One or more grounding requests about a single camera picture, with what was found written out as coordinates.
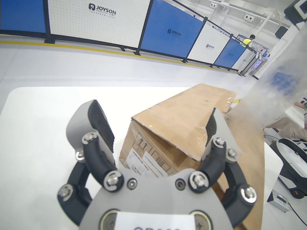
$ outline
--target person's leg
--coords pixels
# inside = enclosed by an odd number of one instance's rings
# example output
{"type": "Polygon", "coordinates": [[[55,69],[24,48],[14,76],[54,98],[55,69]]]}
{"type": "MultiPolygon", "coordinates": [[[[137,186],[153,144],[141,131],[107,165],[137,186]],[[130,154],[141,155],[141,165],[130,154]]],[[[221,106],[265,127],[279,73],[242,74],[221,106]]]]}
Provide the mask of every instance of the person's leg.
{"type": "Polygon", "coordinates": [[[278,133],[282,138],[304,139],[307,141],[307,130],[299,127],[295,123],[290,123],[278,133]]]}

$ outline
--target person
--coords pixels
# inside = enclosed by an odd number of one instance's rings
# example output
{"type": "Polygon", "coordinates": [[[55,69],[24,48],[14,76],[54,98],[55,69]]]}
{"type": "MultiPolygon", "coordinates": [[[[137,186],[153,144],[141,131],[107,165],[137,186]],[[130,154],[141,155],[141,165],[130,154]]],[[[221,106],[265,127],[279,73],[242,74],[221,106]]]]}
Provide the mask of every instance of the person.
{"type": "Polygon", "coordinates": [[[243,43],[241,43],[241,45],[243,47],[249,47],[249,45],[251,45],[251,42],[256,38],[256,36],[254,34],[250,35],[250,37],[248,39],[244,39],[243,43]]]}
{"type": "MultiPolygon", "coordinates": [[[[297,107],[300,107],[306,111],[306,107],[300,103],[296,102],[294,104],[297,107]]],[[[278,134],[282,138],[288,138],[288,139],[298,139],[298,140],[305,140],[307,141],[307,115],[305,113],[305,128],[301,128],[299,125],[291,121],[288,117],[284,117],[274,124],[268,126],[268,128],[277,128],[281,129],[278,134]]]]}

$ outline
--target cable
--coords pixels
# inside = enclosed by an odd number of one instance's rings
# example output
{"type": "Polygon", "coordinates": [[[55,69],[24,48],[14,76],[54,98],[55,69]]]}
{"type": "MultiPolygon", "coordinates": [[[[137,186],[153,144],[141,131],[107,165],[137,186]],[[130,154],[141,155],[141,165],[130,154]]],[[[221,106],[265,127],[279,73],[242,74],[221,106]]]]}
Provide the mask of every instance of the cable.
{"type": "Polygon", "coordinates": [[[275,138],[275,139],[278,139],[278,138],[276,138],[276,137],[274,137],[274,136],[272,136],[272,135],[264,134],[263,136],[270,136],[270,137],[273,137],[273,138],[275,138]]]}
{"type": "Polygon", "coordinates": [[[293,207],[290,205],[289,203],[289,206],[291,207],[292,211],[296,214],[296,216],[298,216],[298,218],[301,220],[301,222],[304,223],[305,226],[307,226],[307,224],[301,219],[301,217],[296,213],[296,211],[293,209],[293,207]]]}

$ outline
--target white table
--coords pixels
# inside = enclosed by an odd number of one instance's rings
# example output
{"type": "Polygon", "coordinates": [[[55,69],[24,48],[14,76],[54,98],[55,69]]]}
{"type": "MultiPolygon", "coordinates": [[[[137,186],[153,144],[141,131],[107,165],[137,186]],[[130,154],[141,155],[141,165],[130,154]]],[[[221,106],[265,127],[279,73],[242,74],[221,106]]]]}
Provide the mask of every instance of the white table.
{"type": "Polygon", "coordinates": [[[305,111],[302,108],[293,105],[285,111],[285,114],[301,128],[305,128],[304,112],[305,111]]]}
{"type": "MultiPolygon", "coordinates": [[[[97,99],[115,135],[118,157],[130,118],[187,88],[31,87],[12,91],[0,116],[0,229],[77,229],[57,201],[76,160],[66,125],[83,103],[97,99]]],[[[265,198],[281,170],[280,159],[265,146],[265,198]]],[[[100,185],[90,176],[93,196],[100,185]]]]}

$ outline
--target black metal frame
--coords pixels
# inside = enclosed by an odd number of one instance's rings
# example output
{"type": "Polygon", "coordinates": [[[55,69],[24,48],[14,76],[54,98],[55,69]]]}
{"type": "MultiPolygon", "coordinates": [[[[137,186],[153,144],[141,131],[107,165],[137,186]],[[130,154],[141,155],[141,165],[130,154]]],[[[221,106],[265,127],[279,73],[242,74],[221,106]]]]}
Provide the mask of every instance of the black metal frame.
{"type": "Polygon", "coordinates": [[[226,32],[227,34],[230,34],[230,33],[228,31],[224,30],[223,28],[221,28],[220,26],[218,26],[217,24],[215,24],[214,22],[208,20],[207,17],[204,17],[203,15],[201,15],[198,12],[190,9],[188,6],[185,6],[184,4],[180,3],[177,0],[171,0],[171,1],[179,4],[180,6],[188,9],[189,11],[193,12],[194,14],[196,14],[199,17],[204,19],[203,20],[203,25],[202,25],[202,27],[201,27],[201,29],[200,29],[200,31],[199,31],[199,33],[198,33],[194,43],[193,43],[193,45],[191,46],[187,56],[186,57],[179,57],[179,56],[175,56],[175,55],[171,55],[171,54],[160,53],[160,52],[155,52],[155,51],[151,51],[151,50],[142,49],[141,45],[142,45],[142,41],[143,41],[143,37],[144,37],[144,34],[145,34],[145,30],[146,30],[146,26],[147,26],[147,22],[148,22],[148,19],[149,19],[149,15],[150,15],[150,11],[151,11],[151,8],[152,8],[153,1],[154,0],[150,0],[150,2],[149,2],[149,6],[148,6],[147,14],[146,14],[146,17],[145,17],[145,21],[144,21],[144,25],[143,25],[143,29],[142,29],[142,33],[141,33],[141,37],[140,37],[140,41],[139,41],[138,47],[129,47],[129,46],[125,46],[125,45],[119,45],[119,44],[108,43],[108,42],[103,42],[103,41],[97,41],[97,40],[83,39],[83,38],[78,38],[78,37],[71,37],[71,36],[63,36],[63,35],[51,34],[50,21],[49,21],[48,0],[43,0],[43,12],[44,12],[44,22],[45,22],[45,31],[46,31],[46,33],[14,31],[14,30],[0,30],[0,34],[26,36],[26,37],[34,37],[34,38],[43,38],[43,39],[45,39],[45,43],[48,43],[48,44],[54,44],[56,40],[61,40],[61,41],[80,42],[80,43],[88,43],[88,44],[95,44],[95,45],[104,45],[104,46],[118,47],[123,52],[125,52],[125,49],[133,50],[133,51],[135,51],[134,52],[135,55],[140,55],[140,51],[144,51],[144,52],[153,53],[153,54],[159,54],[159,55],[163,55],[163,56],[167,56],[167,57],[178,58],[178,59],[181,59],[183,63],[187,63],[188,61],[193,61],[193,62],[197,62],[197,63],[208,65],[210,67],[215,66],[217,68],[225,68],[228,71],[230,71],[230,70],[238,71],[236,69],[226,68],[226,67],[223,67],[223,66],[217,66],[217,65],[214,65],[214,64],[210,64],[210,63],[206,63],[206,62],[203,62],[203,61],[193,60],[193,59],[189,59],[188,58],[188,55],[190,54],[190,52],[191,52],[191,50],[192,50],[196,40],[198,39],[198,36],[199,36],[200,32],[202,31],[202,29],[203,29],[204,25],[206,24],[206,22],[212,23],[213,25],[217,26],[218,28],[220,28],[221,30],[226,32]]]}
{"type": "Polygon", "coordinates": [[[46,30],[45,43],[54,44],[55,39],[52,38],[50,31],[48,0],[43,0],[43,11],[44,11],[45,30],[46,30]]]}
{"type": "Polygon", "coordinates": [[[146,17],[145,17],[145,21],[144,21],[144,25],[143,25],[143,29],[142,29],[140,41],[138,43],[138,47],[137,47],[136,51],[134,52],[135,55],[140,55],[141,45],[142,45],[142,42],[143,42],[143,37],[144,37],[146,26],[147,26],[147,23],[148,23],[150,11],[151,11],[151,8],[153,6],[153,1],[154,0],[149,1],[149,6],[148,6],[148,9],[147,9],[147,13],[146,13],[146,17]]]}

